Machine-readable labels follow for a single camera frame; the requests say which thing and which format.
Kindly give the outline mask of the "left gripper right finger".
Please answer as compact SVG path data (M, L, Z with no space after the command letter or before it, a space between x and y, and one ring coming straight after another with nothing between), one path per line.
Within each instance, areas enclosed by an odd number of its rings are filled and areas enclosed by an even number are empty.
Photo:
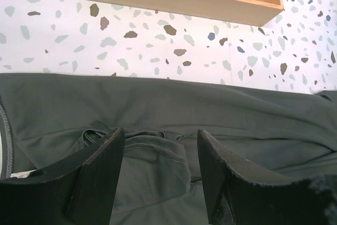
M286 177L205 130L197 133L197 151L209 224L336 224L336 175Z

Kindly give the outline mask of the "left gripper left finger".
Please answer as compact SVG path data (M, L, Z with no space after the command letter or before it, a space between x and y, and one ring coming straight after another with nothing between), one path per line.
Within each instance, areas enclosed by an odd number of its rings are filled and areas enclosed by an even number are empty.
M1 180L1 224L109 224L124 147L119 128L25 178Z

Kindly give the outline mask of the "dark grey t shirt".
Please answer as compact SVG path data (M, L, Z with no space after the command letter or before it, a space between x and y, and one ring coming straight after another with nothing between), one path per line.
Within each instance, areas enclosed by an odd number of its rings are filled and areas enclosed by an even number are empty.
M129 77L2 74L3 170L41 169L123 128L111 224L207 224L206 130L294 178L336 174L336 92L298 94Z

